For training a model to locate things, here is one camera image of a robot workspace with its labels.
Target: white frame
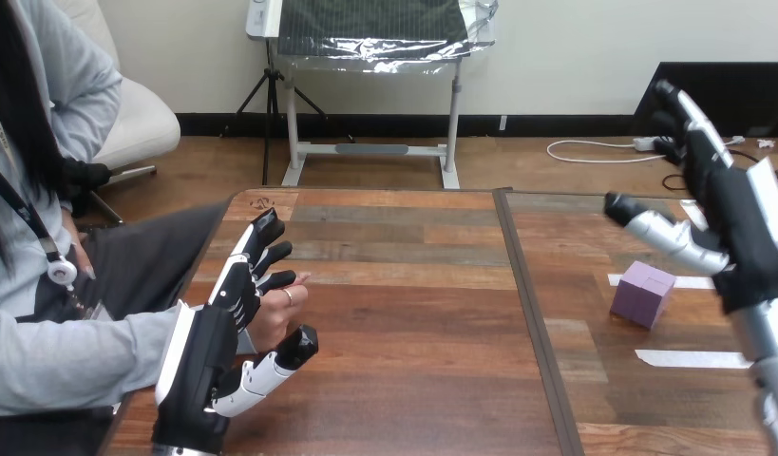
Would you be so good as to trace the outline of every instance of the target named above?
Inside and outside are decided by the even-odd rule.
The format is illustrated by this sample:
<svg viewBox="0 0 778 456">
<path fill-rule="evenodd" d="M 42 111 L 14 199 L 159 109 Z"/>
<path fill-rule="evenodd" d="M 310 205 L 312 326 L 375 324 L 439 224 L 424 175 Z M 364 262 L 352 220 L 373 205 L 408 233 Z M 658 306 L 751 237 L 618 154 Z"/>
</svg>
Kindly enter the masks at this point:
<svg viewBox="0 0 778 456">
<path fill-rule="evenodd" d="M 459 189 L 459 175 L 456 169 L 456 140 L 459 130 L 459 104 L 461 99 L 461 67 L 462 61 L 447 62 L 455 66 L 453 77 L 452 96 L 450 99 L 450 126 L 447 134 L 447 144 L 439 144 L 438 147 L 408 146 L 408 152 L 404 157 L 438 157 L 442 170 L 442 185 L 446 189 Z M 335 145 L 312 144 L 300 142 L 298 127 L 296 124 L 296 92 L 294 90 L 294 74 L 289 69 L 285 80 L 288 89 L 288 142 L 291 150 L 291 164 L 285 171 L 282 186 L 296 187 L 302 176 L 305 160 L 309 155 L 343 155 L 336 150 Z"/>
</svg>

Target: wooden table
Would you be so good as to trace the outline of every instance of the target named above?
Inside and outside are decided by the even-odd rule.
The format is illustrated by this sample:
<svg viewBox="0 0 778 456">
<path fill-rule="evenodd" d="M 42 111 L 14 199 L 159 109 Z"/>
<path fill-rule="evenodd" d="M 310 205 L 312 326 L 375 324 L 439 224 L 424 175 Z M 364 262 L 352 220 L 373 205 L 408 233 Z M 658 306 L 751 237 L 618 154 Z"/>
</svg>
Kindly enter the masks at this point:
<svg viewBox="0 0 778 456">
<path fill-rule="evenodd" d="M 609 274 L 639 260 L 698 276 L 600 214 L 601 196 L 508 193 L 528 270 L 588 455 L 767 455 L 745 370 L 647 365 L 635 349 L 739 352 L 713 291 L 674 290 L 652 331 L 610 316 Z M 678 200 L 644 199 L 678 219 Z"/>
<path fill-rule="evenodd" d="M 560 454 L 491 192 L 239 194 L 184 299 L 206 300 L 247 222 L 275 207 L 313 273 L 319 354 L 233 420 L 233 454 Z M 107 453 L 150 453 L 153 392 Z"/>
<path fill-rule="evenodd" d="M 650 200 L 683 219 L 673 200 Z M 209 295 L 275 207 L 313 273 L 321 351 L 233 420 L 233 454 L 767 454 L 742 370 L 653 368 L 635 349 L 737 351 L 713 292 L 677 290 L 648 332 L 609 315 L 636 259 L 683 271 L 601 216 L 600 196 L 259 189 L 239 194 L 185 300 Z M 106 454 L 148 454 L 152 390 Z"/>
</svg>

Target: stand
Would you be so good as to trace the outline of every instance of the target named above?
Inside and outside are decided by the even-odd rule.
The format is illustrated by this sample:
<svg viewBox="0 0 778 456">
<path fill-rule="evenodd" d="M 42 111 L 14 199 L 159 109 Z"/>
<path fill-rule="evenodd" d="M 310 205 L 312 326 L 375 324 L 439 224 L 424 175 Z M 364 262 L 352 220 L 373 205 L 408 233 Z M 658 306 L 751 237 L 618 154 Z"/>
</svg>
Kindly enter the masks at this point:
<svg viewBox="0 0 778 456">
<path fill-rule="evenodd" d="M 308 155 L 384 155 L 405 157 L 436 157 L 442 171 L 442 185 L 447 189 L 458 189 L 459 176 L 456 170 L 456 139 L 459 128 L 459 103 L 462 91 L 461 85 L 461 59 L 451 62 L 455 65 L 453 77 L 452 97 L 450 99 L 450 126 L 447 134 L 447 144 L 439 144 L 438 147 L 417 147 L 408 145 L 389 144 L 311 144 L 299 142 L 296 126 L 296 99 L 295 93 L 307 99 L 295 86 L 293 74 L 289 74 L 286 87 L 288 88 L 288 140 L 291 147 L 291 165 L 285 171 L 282 179 L 283 186 L 297 186 L 302 175 L 302 168 Z"/>
<path fill-rule="evenodd" d="M 232 119 L 232 121 L 223 127 L 223 132 L 220 134 L 222 138 L 229 136 L 229 128 L 230 125 L 236 124 L 237 121 L 240 118 L 240 115 L 243 113 L 243 110 L 246 108 L 246 106 L 252 101 L 252 99 L 255 97 L 255 94 L 260 90 L 260 88 L 265 84 L 266 81 L 268 81 L 268 98 L 266 100 L 266 116 L 265 116 L 265 135 L 264 135 L 264 144 L 263 144 L 263 174 L 262 174 L 262 184 L 268 185 L 268 159 L 269 159 L 269 147 L 271 146 L 271 129 L 272 129 L 272 121 L 274 121 L 275 124 L 279 121 L 279 105 L 277 104 L 277 97 L 276 97 L 276 82 L 277 81 L 285 81 L 285 76 L 280 72 L 276 67 L 274 66 L 274 59 L 272 58 L 272 52 L 271 52 L 271 40 L 266 40 L 265 42 L 265 51 L 266 56 L 268 58 L 268 66 L 263 69 L 263 76 L 260 78 L 260 80 L 255 85 L 255 88 L 252 89 L 252 92 L 249 93 L 249 96 L 246 97 L 246 100 L 243 102 L 243 104 L 240 105 L 240 108 L 237 109 L 237 112 L 235 113 L 235 117 Z M 296 107 L 295 107 L 295 100 L 294 100 L 294 93 L 299 95 L 299 97 L 305 101 L 315 112 L 318 113 L 319 116 L 321 116 L 322 120 L 325 122 L 329 121 L 329 118 L 327 117 L 327 114 L 325 114 L 324 111 L 321 110 L 320 107 L 318 107 L 317 104 L 315 104 L 310 98 L 308 98 L 307 95 L 305 95 L 301 90 L 299 90 L 295 85 L 293 80 L 290 82 L 291 91 L 289 92 L 289 97 L 291 99 L 289 106 L 288 106 L 288 117 L 291 119 L 291 112 L 293 111 L 293 119 L 295 121 L 296 119 Z M 355 142 L 355 138 L 352 137 L 352 135 L 345 135 L 348 140 L 350 140 L 350 143 Z"/>
</svg>

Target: purple cube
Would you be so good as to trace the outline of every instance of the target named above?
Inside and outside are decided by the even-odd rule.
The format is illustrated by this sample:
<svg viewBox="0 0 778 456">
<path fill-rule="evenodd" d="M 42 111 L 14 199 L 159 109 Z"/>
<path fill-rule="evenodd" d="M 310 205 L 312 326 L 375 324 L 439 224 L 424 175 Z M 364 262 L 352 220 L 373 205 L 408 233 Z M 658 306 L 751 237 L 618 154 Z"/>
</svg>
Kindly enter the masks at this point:
<svg viewBox="0 0 778 456">
<path fill-rule="evenodd" d="M 675 276 L 636 261 L 620 278 L 610 312 L 651 329 L 675 282 Z"/>
</svg>

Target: robotic hand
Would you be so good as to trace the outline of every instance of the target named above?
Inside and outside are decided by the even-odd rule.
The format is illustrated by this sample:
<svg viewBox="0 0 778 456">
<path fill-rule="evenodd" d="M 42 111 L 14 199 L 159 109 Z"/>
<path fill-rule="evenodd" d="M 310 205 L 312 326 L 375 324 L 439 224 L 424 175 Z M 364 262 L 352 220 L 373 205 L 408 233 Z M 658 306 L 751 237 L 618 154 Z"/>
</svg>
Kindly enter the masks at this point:
<svg viewBox="0 0 778 456">
<path fill-rule="evenodd" d="M 634 199 L 607 194 L 604 212 L 627 231 L 685 266 L 712 276 L 760 389 L 757 410 L 778 454 L 778 181 L 769 160 L 745 171 L 710 120 L 666 81 L 652 88 L 664 111 L 655 117 L 673 131 L 656 145 L 680 166 L 710 226 L 677 223 Z"/>
<path fill-rule="evenodd" d="M 290 242 L 269 247 L 285 231 L 271 209 L 256 218 L 221 271 L 207 304 L 180 302 L 156 386 L 159 417 L 154 454 L 220 454 L 229 419 L 250 409 L 318 352 L 315 330 L 302 325 L 259 363 L 234 368 L 237 336 L 270 290 L 294 283 L 293 271 L 266 274 L 291 253 Z"/>
</svg>

